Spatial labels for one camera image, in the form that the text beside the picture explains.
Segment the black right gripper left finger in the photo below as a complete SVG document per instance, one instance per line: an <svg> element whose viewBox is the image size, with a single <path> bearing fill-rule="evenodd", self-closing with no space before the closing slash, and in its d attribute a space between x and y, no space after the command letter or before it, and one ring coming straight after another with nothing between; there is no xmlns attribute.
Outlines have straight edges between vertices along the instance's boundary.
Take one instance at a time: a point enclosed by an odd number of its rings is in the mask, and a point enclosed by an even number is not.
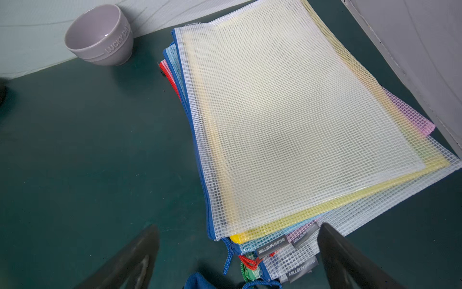
<svg viewBox="0 0 462 289"><path fill-rule="evenodd" d="M77 289L146 289L160 248L158 227L150 225Z"/></svg>

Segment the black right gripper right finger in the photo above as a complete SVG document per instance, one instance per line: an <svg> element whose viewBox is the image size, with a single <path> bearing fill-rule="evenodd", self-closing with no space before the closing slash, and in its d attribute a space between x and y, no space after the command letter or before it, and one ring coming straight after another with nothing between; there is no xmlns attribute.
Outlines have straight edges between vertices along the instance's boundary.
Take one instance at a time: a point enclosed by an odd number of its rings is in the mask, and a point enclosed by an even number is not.
<svg viewBox="0 0 462 289"><path fill-rule="evenodd" d="M332 289L401 289L403 286L356 249L328 223L317 236L322 263Z"/></svg>

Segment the grey blue microfibre cloth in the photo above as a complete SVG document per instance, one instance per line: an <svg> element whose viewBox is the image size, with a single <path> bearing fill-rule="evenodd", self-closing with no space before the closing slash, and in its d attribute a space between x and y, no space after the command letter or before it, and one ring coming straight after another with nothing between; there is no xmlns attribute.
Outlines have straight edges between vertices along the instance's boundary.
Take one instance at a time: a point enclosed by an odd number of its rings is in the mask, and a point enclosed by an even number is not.
<svg viewBox="0 0 462 289"><path fill-rule="evenodd" d="M228 289L233 288L225 278L218 275L204 275L200 272L193 273L186 280L184 289Z"/></svg>

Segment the blue zipper document bag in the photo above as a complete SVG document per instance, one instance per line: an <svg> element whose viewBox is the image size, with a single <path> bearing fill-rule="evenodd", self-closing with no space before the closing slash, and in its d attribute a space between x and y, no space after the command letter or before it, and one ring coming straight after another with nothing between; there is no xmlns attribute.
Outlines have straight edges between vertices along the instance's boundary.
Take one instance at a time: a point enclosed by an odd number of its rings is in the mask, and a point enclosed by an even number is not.
<svg viewBox="0 0 462 289"><path fill-rule="evenodd" d="M295 232L297 238L303 236L296 245L289 244L273 256L264 258L260 264L261 278L265 281L272 281L289 272L299 270L302 264L314 262L315 255L320 252L316 238L323 223L328 223L341 235L347 236L462 167L462 161L458 157L432 137L428 139L443 154L443 160L448 162L447 165L422 177L321 214Z"/></svg>

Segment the green mesh document bag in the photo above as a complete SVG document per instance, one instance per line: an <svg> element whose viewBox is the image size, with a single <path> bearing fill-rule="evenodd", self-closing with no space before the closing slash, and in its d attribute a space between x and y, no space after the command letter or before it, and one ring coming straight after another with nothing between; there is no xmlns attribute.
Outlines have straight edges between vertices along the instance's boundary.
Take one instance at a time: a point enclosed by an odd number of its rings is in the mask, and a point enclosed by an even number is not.
<svg viewBox="0 0 462 289"><path fill-rule="evenodd" d="M251 282L262 278L261 268L257 266L254 270L244 263L240 264L241 274L245 282Z"/></svg>

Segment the yellow mesh document bag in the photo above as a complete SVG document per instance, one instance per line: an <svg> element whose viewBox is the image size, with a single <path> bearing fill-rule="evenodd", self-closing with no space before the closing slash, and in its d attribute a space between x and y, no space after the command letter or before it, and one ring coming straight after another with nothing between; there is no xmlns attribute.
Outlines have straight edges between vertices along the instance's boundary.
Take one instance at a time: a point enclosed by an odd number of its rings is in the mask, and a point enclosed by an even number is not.
<svg viewBox="0 0 462 289"><path fill-rule="evenodd" d="M447 164L308 2L255 2L227 33L241 72L216 235L254 240Z"/></svg>

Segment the pink mesh document bag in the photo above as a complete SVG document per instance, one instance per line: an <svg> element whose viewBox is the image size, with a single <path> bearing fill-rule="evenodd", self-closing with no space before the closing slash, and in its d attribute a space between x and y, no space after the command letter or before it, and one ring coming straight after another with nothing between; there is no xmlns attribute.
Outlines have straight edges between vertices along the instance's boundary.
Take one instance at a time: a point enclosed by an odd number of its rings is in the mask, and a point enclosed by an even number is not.
<svg viewBox="0 0 462 289"><path fill-rule="evenodd" d="M182 94L181 94L182 89L177 86L176 74L171 71L171 68L173 66L166 59L162 60L159 66L160 66L160 69L162 70L162 74L167 77L170 84L172 85L172 88L176 92L180 100L180 103L182 104L184 108L185 113L188 114L187 113L188 104L182 98ZM430 120L428 120L423 115L418 113L416 110L411 108L408 104L400 100L398 97L396 97L394 94L392 94L390 91L388 91L384 87L382 87L382 89L385 91L385 94L392 101L392 103L399 109L399 111L406 118L408 118L409 121L411 121L411 123L414 124L414 126L416 126L424 136L428 137L434 131L436 126ZM260 248L264 244L267 244L269 242L272 242L275 239L278 239L280 236L288 236L289 238L291 235L299 234L299 232L306 230L313 223L316 223L317 221L319 221L321 216L322 215L313 217L311 219L303 220L302 222L289 226L283 230L276 231L265 237L258 238L256 240L249 241L243 244L235 243L231 241L230 238L227 239L227 242L230 244L231 248L234 250L235 255L245 255L245 254L255 253L257 248Z"/></svg>

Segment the lilac ceramic bowl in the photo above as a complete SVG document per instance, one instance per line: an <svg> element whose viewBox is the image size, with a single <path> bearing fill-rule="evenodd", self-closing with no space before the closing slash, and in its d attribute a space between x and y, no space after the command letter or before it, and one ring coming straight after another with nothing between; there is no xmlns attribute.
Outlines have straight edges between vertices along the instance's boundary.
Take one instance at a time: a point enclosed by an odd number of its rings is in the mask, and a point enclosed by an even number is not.
<svg viewBox="0 0 462 289"><path fill-rule="evenodd" d="M64 43L78 58L97 66L120 66L132 55L131 25L115 4L97 6L75 19Z"/></svg>

